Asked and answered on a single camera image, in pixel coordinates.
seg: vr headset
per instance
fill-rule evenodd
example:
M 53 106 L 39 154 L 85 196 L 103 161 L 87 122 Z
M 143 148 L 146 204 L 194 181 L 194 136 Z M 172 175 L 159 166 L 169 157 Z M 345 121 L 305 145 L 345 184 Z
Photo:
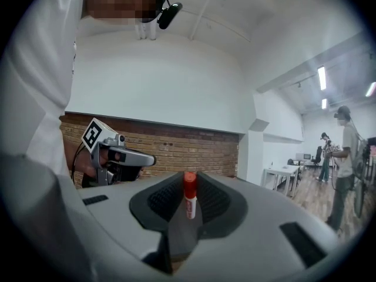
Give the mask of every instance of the vr headset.
M 163 8 L 165 1 L 167 1 L 169 4 L 169 7 L 167 8 Z M 160 29 L 166 29 L 182 8 L 183 5 L 180 2 L 176 2 L 171 5 L 169 0 L 156 0 L 156 11 L 148 12 L 148 18 L 142 18 L 140 21 L 142 23 L 149 23 L 155 20 L 161 14 L 157 23 Z

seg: white t-shirt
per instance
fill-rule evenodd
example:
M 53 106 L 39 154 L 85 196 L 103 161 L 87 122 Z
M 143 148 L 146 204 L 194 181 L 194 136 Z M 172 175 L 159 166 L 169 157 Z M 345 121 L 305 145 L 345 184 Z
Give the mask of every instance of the white t-shirt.
M 355 156 L 358 151 L 358 137 L 354 125 L 351 122 L 346 123 L 343 130 L 343 144 L 342 148 L 349 147 L 350 154 L 346 159 L 340 164 L 340 169 L 338 171 L 338 177 L 347 177 L 353 174 L 353 164 L 352 160 L 355 159 Z
M 71 98 L 83 0 L 35 0 L 0 63 L 0 152 L 68 174 L 59 117 Z

